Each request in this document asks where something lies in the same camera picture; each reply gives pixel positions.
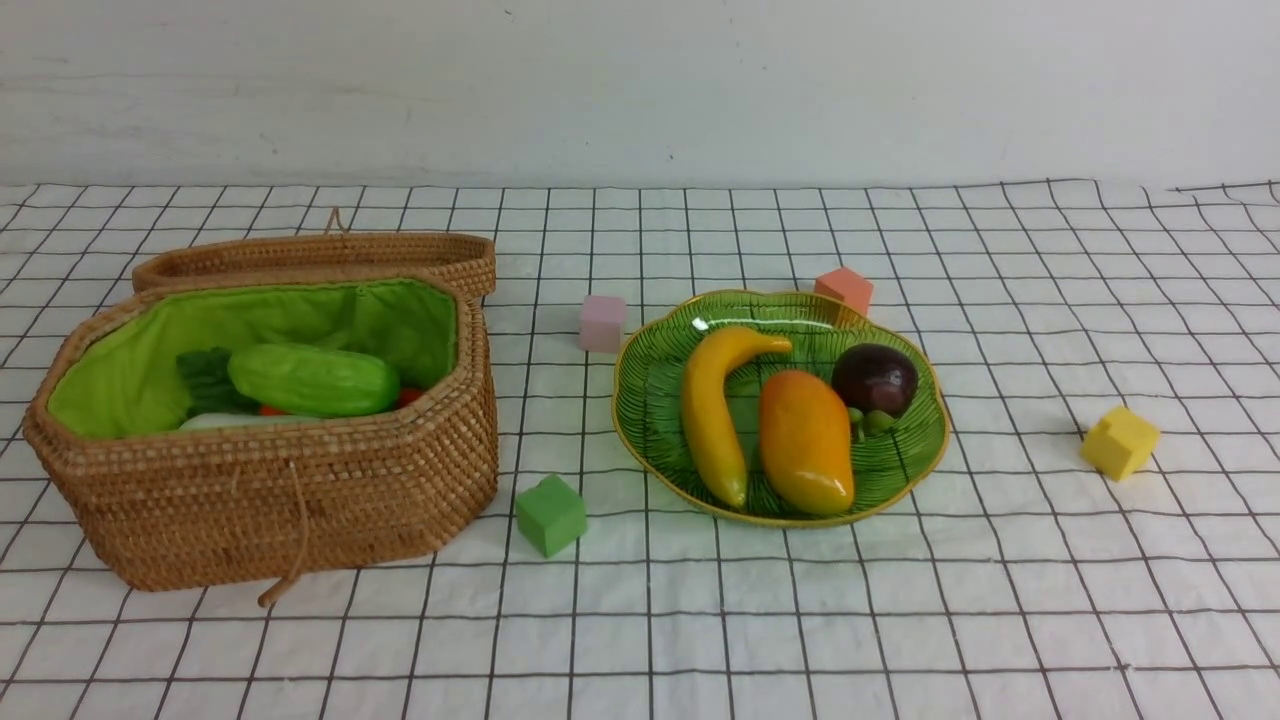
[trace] mango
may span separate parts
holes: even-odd
[[[854,505],[849,410],[822,378],[776,373],[760,389],[760,461],[769,487],[797,510],[836,515]]]

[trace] foam cube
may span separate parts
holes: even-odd
[[[874,290],[876,286],[872,284],[872,281],[849,268],[836,268],[813,283],[814,293],[833,297],[858,310],[864,318],[872,310],[872,292]]]
[[[1147,464],[1160,442],[1160,428],[1133,410],[1119,406],[1084,436],[1080,456],[1115,482]]]
[[[516,496],[516,527],[543,557],[552,557],[586,532],[586,503],[559,475],[547,475]]]
[[[577,345],[588,352],[622,350],[627,301],[609,295],[588,295],[579,316]]]

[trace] orange cube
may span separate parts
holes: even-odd
[[[872,281],[849,268],[836,268],[813,283],[813,291],[817,295],[833,297],[858,310],[864,318],[870,313],[874,290],[876,286],[872,284]]]

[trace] white wall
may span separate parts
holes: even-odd
[[[1277,0],[0,0],[0,183],[1280,176]]]

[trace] basket handle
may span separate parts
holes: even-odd
[[[307,542],[311,539],[311,516],[307,514],[307,501],[302,497],[302,480],[298,479],[298,468],[289,460],[289,473],[293,475],[293,493],[298,498],[298,512],[302,515],[302,539],[298,541],[298,555],[293,559],[293,568],[289,568],[289,573],[275,582],[265,593],[260,594],[257,598],[259,607],[270,607],[275,605],[284,593],[289,592],[289,588],[298,582],[298,571],[302,569],[302,559],[307,555]]]
[[[329,231],[332,231],[334,225],[338,225],[342,234],[351,233],[351,225],[342,224],[342,210],[339,210],[337,205],[329,209],[329,220],[324,224],[324,234],[329,234]]]

